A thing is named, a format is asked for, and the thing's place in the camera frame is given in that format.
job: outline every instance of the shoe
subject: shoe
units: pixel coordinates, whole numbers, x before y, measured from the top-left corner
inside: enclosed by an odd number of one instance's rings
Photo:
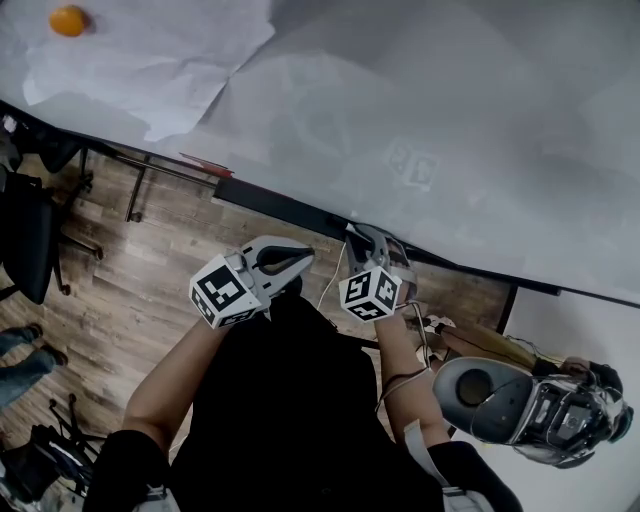
[[[29,324],[25,327],[25,329],[31,331],[33,333],[33,339],[31,341],[37,340],[38,338],[41,338],[42,335],[44,334],[44,331],[42,330],[42,327],[40,327],[38,324]]]
[[[429,325],[424,328],[424,332],[432,334],[440,334],[440,332],[442,332],[442,327],[456,326],[456,324],[453,323],[453,320],[446,316],[429,315],[427,316],[427,320],[429,320]]]
[[[42,345],[40,350],[43,350],[45,352],[49,352],[49,354],[51,354],[53,356],[53,358],[55,359],[56,364],[58,366],[67,366],[69,364],[69,358],[67,357],[67,355],[65,353],[60,352],[59,350],[53,348],[51,345],[47,345],[45,343],[44,345]]]

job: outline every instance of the white paper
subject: white paper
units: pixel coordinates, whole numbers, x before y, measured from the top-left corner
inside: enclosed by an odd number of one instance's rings
[[[191,131],[230,76],[274,34],[271,0],[76,3],[92,20],[78,38],[49,28],[58,0],[7,0],[1,7],[0,23],[27,48],[27,103],[83,93],[145,121],[149,141]]]

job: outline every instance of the white strap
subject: white strap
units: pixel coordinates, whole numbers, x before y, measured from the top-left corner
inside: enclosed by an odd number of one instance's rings
[[[424,444],[420,420],[415,420],[404,427],[404,444],[407,446],[407,450],[409,450],[413,459],[420,464],[422,469],[434,477],[443,488],[451,487],[447,479],[438,471],[431,455],[429,455],[429,450],[427,450]]]

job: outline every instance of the forearm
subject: forearm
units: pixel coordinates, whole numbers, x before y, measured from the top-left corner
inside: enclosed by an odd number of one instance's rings
[[[409,339],[400,313],[375,323],[383,385],[394,375],[411,374],[423,368]],[[391,429],[397,442],[404,442],[404,428],[420,420],[427,446],[449,440],[440,405],[431,389],[431,372],[398,388],[385,399]]]
[[[168,452],[228,331],[200,319],[135,390],[123,428],[146,433]]]

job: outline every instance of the wire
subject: wire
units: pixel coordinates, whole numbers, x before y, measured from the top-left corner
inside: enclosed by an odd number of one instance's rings
[[[342,249],[340,250],[340,256],[338,257],[338,263],[336,264],[336,271],[333,273],[333,277],[331,278],[331,281],[329,281],[329,284],[322,292],[322,295],[320,295],[320,300],[318,301],[318,305],[316,306],[316,310],[318,311],[320,311],[320,305],[322,304],[322,299],[324,299],[324,296],[326,295],[327,291],[329,290],[333,282],[336,280],[336,277],[338,276],[338,270],[340,270],[340,262],[342,261],[342,255],[344,254],[344,248],[346,246],[347,246],[347,242],[345,242],[342,245]]]
[[[527,345],[529,345],[531,347],[531,349],[533,350],[533,353],[535,355],[537,355],[538,357],[544,358],[544,359],[548,359],[552,363],[556,363],[556,364],[564,363],[564,361],[561,361],[560,359],[556,359],[555,357],[551,357],[551,356],[541,352],[540,349],[535,345],[535,343],[533,343],[531,341],[525,340],[523,338],[516,338],[515,336],[507,336],[507,339],[512,340],[512,341],[521,341],[522,343],[526,343]]]
[[[414,375],[413,377],[409,377],[407,380],[403,380],[402,382],[398,382],[398,384],[396,384],[395,386],[393,386],[389,391],[387,391],[385,394],[383,394],[380,397],[380,400],[378,401],[378,405],[376,405],[376,412],[378,412],[378,410],[380,409],[380,406],[382,405],[382,401],[387,398],[391,393],[393,393],[395,390],[401,388],[402,386],[404,386],[405,384],[409,384],[409,382],[412,382],[414,380],[416,380],[417,378],[421,377],[422,375],[424,375],[425,373],[427,373],[429,371],[429,368],[427,368],[426,366],[420,370],[416,375]]]
[[[391,377],[387,383],[385,384],[384,388],[388,388],[389,384],[391,384],[391,382],[393,382],[396,379],[401,379],[401,378],[405,378],[406,380],[403,380],[402,382],[399,382],[398,384],[396,384],[395,386],[393,386],[392,388],[388,389],[385,391],[385,389],[382,389],[382,393],[380,396],[380,400],[378,400],[378,403],[376,405],[376,413],[378,412],[378,410],[380,409],[380,406],[382,405],[382,401],[387,398],[391,393],[393,393],[394,391],[396,391],[397,389],[401,388],[402,386],[404,386],[405,384],[409,384],[409,382],[412,382],[416,379],[418,379],[419,377],[421,377],[422,375],[424,375],[425,373],[427,373],[429,370],[431,370],[431,361],[429,361],[429,358],[427,357],[427,336],[424,332],[424,324],[422,323],[422,312],[420,311],[420,305],[418,304],[417,301],[415,300],[409,300],[407,302],[405,302],[404,304],[400,304],[399,306],[396,306],[396,310],[398,309],[402,309],[402,308],[406,308],[407,306],[413,306],[413,309],[416,313],[416,316],[418,317],[418,322],[420,323],[420,339],[422,340],[422,350],[423,350],[423,355],[424,355],[424,361],[425,361],[425,367],[422,370],[418,370],[417,372],[414,373],[403,373],[403,374],[398,374],[398,375],[394,375],[393,377]]]

